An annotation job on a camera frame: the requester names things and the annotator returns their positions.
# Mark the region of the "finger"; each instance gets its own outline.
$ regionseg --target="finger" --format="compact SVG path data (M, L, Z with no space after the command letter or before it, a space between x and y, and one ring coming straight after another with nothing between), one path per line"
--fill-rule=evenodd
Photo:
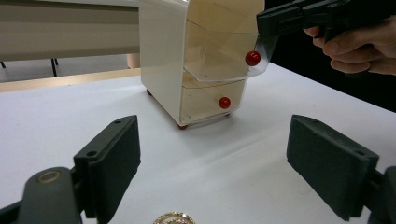
M318 26L304 29L304 32L311 37L315 37L318 35L320 28Z
M350 52L331 56L332 59L343 63L366 63L384 57L373 46L363 46Z
M396 20L385 20L376 26L343 32L325 44L323 52L326 55L336 55L350 52L366 44L388 46L396 40Z
M337 60L331 60L330 65L333 69L344 73L359 73L370 69L370 63L343 63Z
M370 72L396 76L396 59L384 58L371 62Z
M314 38L314 39L312 40L312 43L313 43L315 46L317 46L317 47L323 49L325 40L324 40L324 38Z

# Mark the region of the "white table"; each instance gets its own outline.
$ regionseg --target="white table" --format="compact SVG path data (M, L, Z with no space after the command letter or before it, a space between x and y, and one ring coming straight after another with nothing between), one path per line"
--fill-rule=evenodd
M60 2L60 3L78 3L91 5L105 5L105 6L120 6L120 7L138 7L138 0L38 0L40 2Z
M181 211L210 223L344 223L286 161L292 114L319 119L396 164L396 114L270 64L242 107L181 131L140 77L0 93L0 207L25 181L73 156L114 119L137 115L142 163L111 223ZM366 223L369 211L350 223ZM84 223L95 223L86 220Z

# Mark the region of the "white surface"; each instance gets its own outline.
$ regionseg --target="white surface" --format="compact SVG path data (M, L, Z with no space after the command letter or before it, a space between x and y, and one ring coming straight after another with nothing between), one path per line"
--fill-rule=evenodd
M46 7L0 4L0 61L139 52L135 7Z
M79 3L120 7L138 7L138 0L39 0L43 2Z
M292 114L319 119L396 164L396 114L270 64L230 117L180 131L140 77L0 94L0 207L114 119L137 115L142 163L111 223L181 211L211 223L344 223L286 162ZM367 223L368 212L350 223Z

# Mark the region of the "gold ring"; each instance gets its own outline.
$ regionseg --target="gold ring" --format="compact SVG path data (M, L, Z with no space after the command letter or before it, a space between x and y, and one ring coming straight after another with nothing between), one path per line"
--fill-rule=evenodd
M170 212L158 217L153 224L195 224L195 221L185 213Z

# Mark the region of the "hand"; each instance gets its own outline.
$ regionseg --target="hand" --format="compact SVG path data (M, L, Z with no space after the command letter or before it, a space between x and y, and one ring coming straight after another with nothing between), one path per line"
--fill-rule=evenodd
M315 37L318 27L304 29ZM314 38L315 46L332 58L332 68L345 73L369 72L396 76L396 16L375 26L346 31L325 43Z

